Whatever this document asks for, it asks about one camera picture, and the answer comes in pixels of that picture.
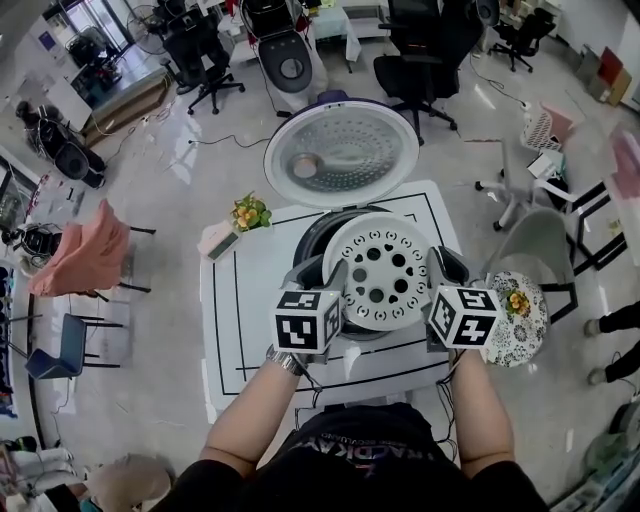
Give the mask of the chair with pink cloth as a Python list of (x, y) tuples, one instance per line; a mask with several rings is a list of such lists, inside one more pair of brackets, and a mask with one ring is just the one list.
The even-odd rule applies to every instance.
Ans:
[(89, 223), (70, 223), (63, 229), (53, 256), (30, 278), (29, 292), (36, 297), (97, 297), (101, 290), (126, 288), (122, 271), (133, 232), (156, 233), (121, 221), (109, 202), (102, 200)]

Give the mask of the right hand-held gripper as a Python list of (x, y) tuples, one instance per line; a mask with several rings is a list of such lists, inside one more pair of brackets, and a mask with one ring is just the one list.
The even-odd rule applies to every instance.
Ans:
[[(432, 299), (428, 324), (448, 349), (485, 347), (504, 312), (494, 290), (456, 287), (469, 283), (464, 257), (445, 246), (430, 247), (426, 256), (427, 291)], [(444, 282), (455, 286), (442, 285)]]

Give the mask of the person's black printed shirt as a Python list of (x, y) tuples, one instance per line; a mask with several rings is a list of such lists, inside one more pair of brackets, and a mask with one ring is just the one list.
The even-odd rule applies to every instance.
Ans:
[(407, 404), (321, 413), (242, 477), (190, 465), (152, 512), (549, 512), (515, 462), (464, 475)]

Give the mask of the person's right forearm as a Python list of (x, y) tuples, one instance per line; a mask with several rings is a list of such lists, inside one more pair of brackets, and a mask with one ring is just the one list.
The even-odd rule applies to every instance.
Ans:
[(514, 462), (511, 421), (478, 351), (460, 356), (451, 390), (463, 473), (473, 478), (491, 465)]

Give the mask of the white perforated basket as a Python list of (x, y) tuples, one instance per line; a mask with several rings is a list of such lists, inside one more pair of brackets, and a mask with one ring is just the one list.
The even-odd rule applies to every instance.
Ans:
[(565, 113), (538, 102), (525, 112), (520, 142), (531, 150), (561, 151), (574, 124)]

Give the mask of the small white digital clock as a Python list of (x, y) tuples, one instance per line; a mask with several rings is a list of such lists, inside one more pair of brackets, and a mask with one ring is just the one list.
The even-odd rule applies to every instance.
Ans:
[(229, 221), (222, 221), (204, 228), (197, 249), (202, 257), (215, 262), (239, 240), (240, 232)]

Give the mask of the person's left forearm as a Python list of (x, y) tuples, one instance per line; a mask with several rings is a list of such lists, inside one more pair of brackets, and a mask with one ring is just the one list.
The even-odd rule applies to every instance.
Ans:
[(267, 360), (211, 427), (202, 460), (220, 462), (247, 477), (274, 440), (300, 377)]

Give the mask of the floral patterned round stool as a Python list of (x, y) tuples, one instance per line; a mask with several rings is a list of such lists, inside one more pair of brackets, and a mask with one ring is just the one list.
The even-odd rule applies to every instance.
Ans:
[[(493, 276), (492, 289), (497, 293), (504, 312), (491, 341), (481, 350), (483, 358), (494, 365), (516, 367), (527, 363), (540, 349), (548, 327), (548, 308), (539, 285), (529, 277), (501, 271)], [(525, 316), (510, 315), (505, 309), (505, 294), (520, 290), (530, 302)]]

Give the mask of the white perforated steamer tray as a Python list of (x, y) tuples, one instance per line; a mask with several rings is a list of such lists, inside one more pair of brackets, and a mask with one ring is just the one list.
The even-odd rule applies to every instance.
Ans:
[(323, 277), (344, 261), (346, 320), (378, 332), (404, 329), (422, 320), (422, 308), (430, 302), (429, 248), (414, 221), (393, 213), (366, 213), (331, 237), (324, 252)]

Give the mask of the potted yellow flowers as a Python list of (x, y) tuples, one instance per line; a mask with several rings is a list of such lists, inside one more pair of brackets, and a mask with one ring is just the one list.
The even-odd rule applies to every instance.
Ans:
[(262, 199), (255, 196), (254, 192), (235, 200), (230, 214), (234, 227), (240, 232), (271, 226), (272, 212)]

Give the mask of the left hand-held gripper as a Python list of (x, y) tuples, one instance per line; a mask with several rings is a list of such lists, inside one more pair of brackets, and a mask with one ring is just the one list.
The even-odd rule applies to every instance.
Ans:
[(349, 266), (340, 259), (324, 290), (310, 290), (323, 284), (319, 254), (292, 268), (282, 282), (273, 303), (272, 339), (277, 352), (289, 353), (307, 364), (325, 364), (330, 346), (343, 328), (345, 287)]

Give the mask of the grey-green shell chair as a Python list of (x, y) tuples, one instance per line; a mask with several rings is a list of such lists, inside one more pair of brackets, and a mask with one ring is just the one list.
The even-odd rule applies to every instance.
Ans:
[(543, 292), (569, 294), (569, 302), (550, 315), (551, 324), (578, 307), (565, 222), (557, 211), (545, 207), (528, 211), (513, 225), (502, 244), (484, 264), (481, 276), (489, 283), (498, 272), (500, 262), (513, 255), (535, 258), (553, 273), (555, 282), (540, 284)]

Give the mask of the black standing fan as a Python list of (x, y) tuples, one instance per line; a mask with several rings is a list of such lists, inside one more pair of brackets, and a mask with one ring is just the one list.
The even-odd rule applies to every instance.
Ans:
[(134, 44), (146, 54), (160, 56), (165, 53), (164, 21), (154, 13), (151, 5), (131, 8), (126, 28)]

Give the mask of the navy blue rice cooker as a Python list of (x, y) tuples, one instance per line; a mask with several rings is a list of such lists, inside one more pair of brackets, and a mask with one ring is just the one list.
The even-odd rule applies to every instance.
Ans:
[[(393, 213), (414, 221), (431, 247), (434, 239), (415, 217), (390, 209), (397, 202), (392, 192), (415, 168), (418, 156), (417, 135), (402, 115), (379, 102), (330, 91), (276, 130), (263, 165), (276, 192), (320, 210), (319, 218), (341, 211), (351, 211), (354, 218)], [(344, 311), (343, 318), (342, 334), (354, 341), (368, 342), (393, 332), (360, 328), (346, 320)]]

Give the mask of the silver wristwatch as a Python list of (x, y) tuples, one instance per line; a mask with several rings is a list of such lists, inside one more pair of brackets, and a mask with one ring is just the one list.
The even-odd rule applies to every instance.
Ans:
[(302, 376), (306, 372), (306, 365), (297, 354), (276, 351), (273, 345), (267, 349), (266, 359), (295, 376)]

